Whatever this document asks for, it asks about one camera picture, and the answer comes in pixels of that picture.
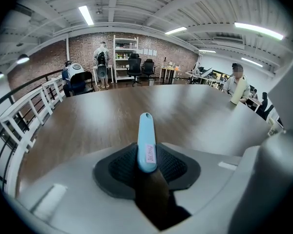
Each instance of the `label sticker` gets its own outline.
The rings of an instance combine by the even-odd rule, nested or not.
[[[156,164],[154,145],[146,144],[146,162]]]

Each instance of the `bottle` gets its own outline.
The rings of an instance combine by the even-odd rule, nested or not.
[[[246,89],[247,86],[247,81],[246,81],[246,76],[242,76],[238,82],[238,85],[236,86],[235,92],[231,98],[231,102],[235,105],[237,105]]]

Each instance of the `black rubber pad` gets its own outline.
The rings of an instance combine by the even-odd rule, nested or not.
[[[132,143],[100,160],[93,170],[98,186],[112,197],[135,199],[134,178],[138,146]],[[157,166],[170,190],[189,188],[200,175],[200,165],[192,158],[163,144],[156,145]]]

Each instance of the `black chair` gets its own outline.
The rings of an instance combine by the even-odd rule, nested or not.
[[[271,105],[268,110],[266,110],[265,112],[262,113],[261,117],[264,119],[264,120],[267,120],[267,117],[268,117],[268,114],[271,112],[271,110],[274,108],[273,105]]]
[[[131,54],[130,58],[128,58],[128,62],[129,62],[129,69],[127,69],[127,74],[129,76],[134,77],[132,86],[135,83],[142,84],[141,82],[136,81],[136,77],[142,74],[140,69],[141,58],[139,58],[139,54],[135,54],[135,53]]]
[[[74,84],[78,84],[81,82],[85,82],[86,80],[91,80],[91,87],[85,86],[85,88],[81,91],[73,91],[73,95],[82,95],[82,94],[87,94],[90,92],[94,92],[94,88],[92,85],[92,74],[89,71],[81,72],[78,74],[73,75],[73,77],[70,80],[70,84],[73,86]]]
[[[150,75],[154,75],[154,72],[155,72],[155,67],[154,67],[153,60],[146,59],[142,73],[147,75],[147,78],[150,78]]]

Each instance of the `brown tabletop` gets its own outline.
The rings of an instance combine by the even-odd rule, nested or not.
[[[207,85],[162,85],[65,99],[40,129],[19,182],[31,184],[57,165],[97,150],[137,142],[140,114],[154,119],[156,142],[241,156],[267,138],[268,123]]]

